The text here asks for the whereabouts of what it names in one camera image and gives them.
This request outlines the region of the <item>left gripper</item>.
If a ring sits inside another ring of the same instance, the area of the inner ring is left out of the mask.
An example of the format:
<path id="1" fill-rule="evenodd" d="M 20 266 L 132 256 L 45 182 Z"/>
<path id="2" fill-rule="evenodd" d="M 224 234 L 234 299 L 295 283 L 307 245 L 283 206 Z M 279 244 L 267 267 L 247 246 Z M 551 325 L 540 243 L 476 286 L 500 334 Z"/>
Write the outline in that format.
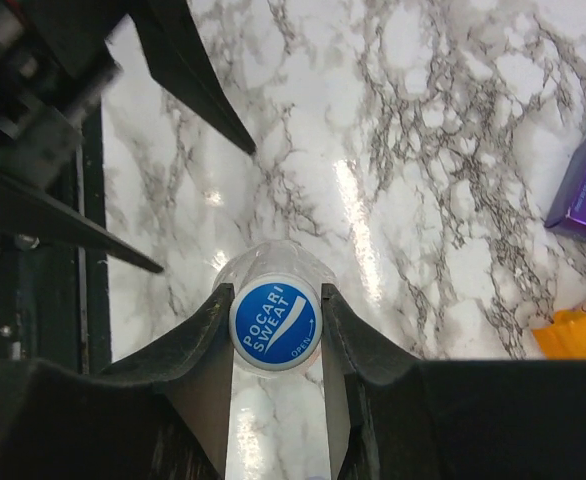
<path id="1" fill-rule="evenodd" d="M 102 251 L 159 274 L 156 261 L 39 190 L 81 144 L 83 121 L 118 75 L 106 42 L 138 5 L 0 1 L 0 174 L 27 184 L 0 176 L 0 231 Z"/>

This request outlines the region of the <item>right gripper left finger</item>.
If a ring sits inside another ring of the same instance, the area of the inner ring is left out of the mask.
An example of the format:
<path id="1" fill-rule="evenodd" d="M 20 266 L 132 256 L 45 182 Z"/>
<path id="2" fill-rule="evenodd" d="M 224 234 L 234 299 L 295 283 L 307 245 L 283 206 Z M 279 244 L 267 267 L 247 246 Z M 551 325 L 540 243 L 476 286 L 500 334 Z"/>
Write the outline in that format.
<path id="1" fill-rule="evenodd" d="M 0 479 L 220 479 L 234 349 L 231 285 L 96 375 L 0 360 Z"/>

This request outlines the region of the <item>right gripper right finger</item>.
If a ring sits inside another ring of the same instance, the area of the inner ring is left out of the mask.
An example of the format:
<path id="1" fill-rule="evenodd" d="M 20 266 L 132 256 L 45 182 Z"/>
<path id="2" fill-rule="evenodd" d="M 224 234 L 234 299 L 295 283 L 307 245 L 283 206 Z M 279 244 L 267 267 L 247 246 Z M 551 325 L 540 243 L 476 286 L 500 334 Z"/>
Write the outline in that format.
<path id="1" fill-rule="evenodd" d="M 335 479 L 586 479 L 586 361 L 421 360 L 322 288 Z"/>

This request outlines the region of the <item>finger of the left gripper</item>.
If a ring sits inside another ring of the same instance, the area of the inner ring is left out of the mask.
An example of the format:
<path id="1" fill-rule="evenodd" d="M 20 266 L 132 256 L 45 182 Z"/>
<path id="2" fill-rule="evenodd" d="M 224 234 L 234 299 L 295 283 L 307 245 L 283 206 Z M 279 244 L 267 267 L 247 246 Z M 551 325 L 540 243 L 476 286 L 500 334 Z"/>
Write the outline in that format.
<path id="1" fill-rule="evenodd" d="M 130 16 L 152 78 L 236 147 L 254 154 L 255 142 L 218 81 L 188 4 L 136 1 Z"/>

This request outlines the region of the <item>blue white bottle cap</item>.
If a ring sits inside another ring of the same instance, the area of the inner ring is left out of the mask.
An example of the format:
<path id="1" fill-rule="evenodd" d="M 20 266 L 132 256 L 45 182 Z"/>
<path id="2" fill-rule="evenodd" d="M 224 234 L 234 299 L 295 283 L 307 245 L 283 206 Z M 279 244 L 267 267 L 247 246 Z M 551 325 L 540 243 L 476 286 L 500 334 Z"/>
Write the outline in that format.
<path id="1" fill-rule="evenodd" d="M 293 275 L 261 275 L 231 304 L 229 332 L 237 362 L 258 374 L 307 369 L 319 355 L 322 331 L 319 294 Z"/>

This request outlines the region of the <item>clear crushed plastic bottle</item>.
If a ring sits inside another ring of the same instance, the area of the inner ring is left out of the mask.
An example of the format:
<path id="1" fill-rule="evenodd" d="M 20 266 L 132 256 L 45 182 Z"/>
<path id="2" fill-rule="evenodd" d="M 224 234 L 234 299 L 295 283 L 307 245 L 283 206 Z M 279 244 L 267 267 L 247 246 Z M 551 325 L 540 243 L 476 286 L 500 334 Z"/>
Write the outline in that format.
<path id="1" fill-rule="evenodd" d="M 249 281 L 271 273 L 293 275 L 307 281 L 319 294 L 320 307 L 322 286 L 336 282 L 333 271 L 315 255 L 292 241 L 278 240 L 264 242 L 231 259 L 219 272 L 214 285 L 231 284 L 235 299 Z M 245 369 L 237 359 L 236 353 L 235 363 L 239 368 L 265 378 L 302 373 L 311 366 L 293 373 L 264 375 Z"/>

